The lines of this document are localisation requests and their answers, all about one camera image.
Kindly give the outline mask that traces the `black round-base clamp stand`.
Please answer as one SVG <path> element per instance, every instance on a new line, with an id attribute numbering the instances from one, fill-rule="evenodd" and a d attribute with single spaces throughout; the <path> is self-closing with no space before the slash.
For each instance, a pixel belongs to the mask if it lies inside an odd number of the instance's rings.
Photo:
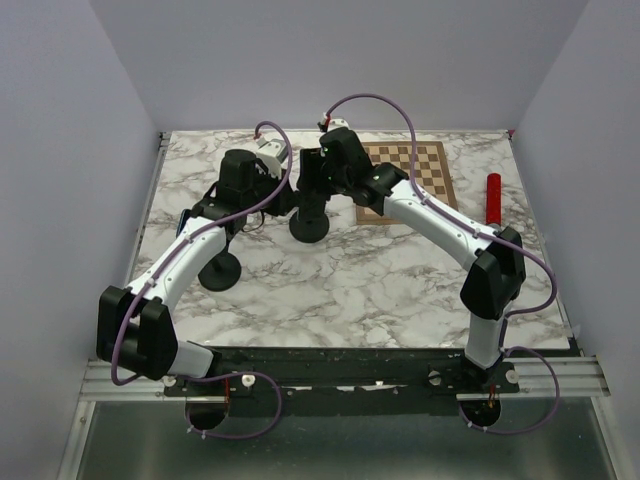
<path id="1" fill-rule="evenodd" d="M 297 211 L 289 220 L 291 235 L 299 242 L 313 244 L 323 240 L 330 222 L 325 208 L 329 196 L 318 193 L 298 193 Z"/>

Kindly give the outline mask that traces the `blue phone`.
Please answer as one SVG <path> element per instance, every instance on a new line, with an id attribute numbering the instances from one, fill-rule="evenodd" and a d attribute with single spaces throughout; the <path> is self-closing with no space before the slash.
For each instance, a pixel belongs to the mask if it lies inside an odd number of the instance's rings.
<path id="1" fill-rule="evenodd" d="M 189 209 L 183 210 L 181 212 L 181 215 L 180 215 L 180 218 L 179 218 L 179 222 L 178 222 L 178 225 L 177 225 L 177 228 L 176 228 L 176 236 L 179 236 L 183 232 L 183 230 L 185 228 L 185 225 L 186 225 L 187 221 L 189 220 L 189 218 L 190 218 L 190 210 Z"/>

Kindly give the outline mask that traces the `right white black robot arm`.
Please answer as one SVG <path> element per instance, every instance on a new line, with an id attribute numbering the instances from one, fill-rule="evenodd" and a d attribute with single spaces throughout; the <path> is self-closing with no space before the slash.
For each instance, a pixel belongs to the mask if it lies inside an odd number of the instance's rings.
<path id="1" fill-rule="evenodd" d="M 495 232 L 442 203 L 389 162 L 372 163 L 357 134 L 339 127 L 316 148 L 300 152 L 298 211 L 289 228 L 299 241 L 315 243 L 329 228 L 326 203 L 334 195 L 394 219 L 450 255 L 467 273 L 460 298 L 470 313 L 466 362 L 460 379 L 480 392 L 496 380 L 503 358 L 506 317 L 526 278 L 520 234 Z"/>

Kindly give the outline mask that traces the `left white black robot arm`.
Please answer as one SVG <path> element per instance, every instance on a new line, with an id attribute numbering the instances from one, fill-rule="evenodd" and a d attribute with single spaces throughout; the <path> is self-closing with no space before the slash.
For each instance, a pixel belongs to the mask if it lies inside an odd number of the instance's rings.
<path id="1" fill-rule="evenodd" d="M 289 176 L 292 148 L 268 141 L 256 150 L 230 149 L 217 180 L 183 211 L 176 238 L 155 263 L 124 287 L 100 296 L 96 353 L 111 365 L 111 380 L 122 386 L 146 377 L 187 377 L 201 395 L 214 393 L 222 380 L 213 350 L 178 339 L 172 314 L 195 279 L 224 291 L 239 280 L 241 266 L 228 247 L 254 213 L 280 216 L 293 205 Z"/>

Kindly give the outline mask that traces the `black round-base stand left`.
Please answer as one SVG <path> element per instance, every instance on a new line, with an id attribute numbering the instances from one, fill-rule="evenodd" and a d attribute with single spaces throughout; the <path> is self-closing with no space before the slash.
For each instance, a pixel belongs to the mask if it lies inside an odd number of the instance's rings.
<path id="1" fill-rule="evenodd" d="M 241 273 L 238 258 L 226 246 L 205 264 L 198 273 L 198 280 L 206 290 L 222 292 L 231 289 L 240 280 Z"/>

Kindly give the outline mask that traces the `wooden chessboard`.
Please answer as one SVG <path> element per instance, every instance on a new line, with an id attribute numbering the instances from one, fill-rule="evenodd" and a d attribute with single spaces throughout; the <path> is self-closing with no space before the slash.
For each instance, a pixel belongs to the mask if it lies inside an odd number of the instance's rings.
<path id="1" fill-rule="evenodd" d="M 410 141 L 364 142 L 363 146 L 374 166 L 388 162 L 407 174 L 410 173 Z M 418 185 L 430 195 L 454 210 L 458 210 L 458 202 L 442 142 L 417 142 L 415 177 Z M 357 225 L 398 224 L 396 220 L 378 216 L 369 208 L 356 206 L 355 213 Z"/>

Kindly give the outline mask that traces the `red grey microphone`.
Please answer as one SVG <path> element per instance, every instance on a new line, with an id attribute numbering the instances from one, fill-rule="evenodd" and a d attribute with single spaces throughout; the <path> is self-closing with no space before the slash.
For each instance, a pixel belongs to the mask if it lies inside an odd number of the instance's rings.
<path id="1" fill-rule="evenodd" d="M 498 173 L 486 178 L 485 222 L 496 230 L 502 224 L 502 178 Z"/>

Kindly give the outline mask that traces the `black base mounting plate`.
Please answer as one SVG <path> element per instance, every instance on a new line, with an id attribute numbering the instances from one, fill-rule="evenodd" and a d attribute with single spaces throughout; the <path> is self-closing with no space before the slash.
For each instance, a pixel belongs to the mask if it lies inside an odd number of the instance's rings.
<path id="1" fill-rule="evenodd" d="M 217 347 L 217 380 L 178 380 L 167 397 L 232 416 L 454 415 L 462 398 L 516 393 L 512 363 L 482 372 L 458 348 Z"/>

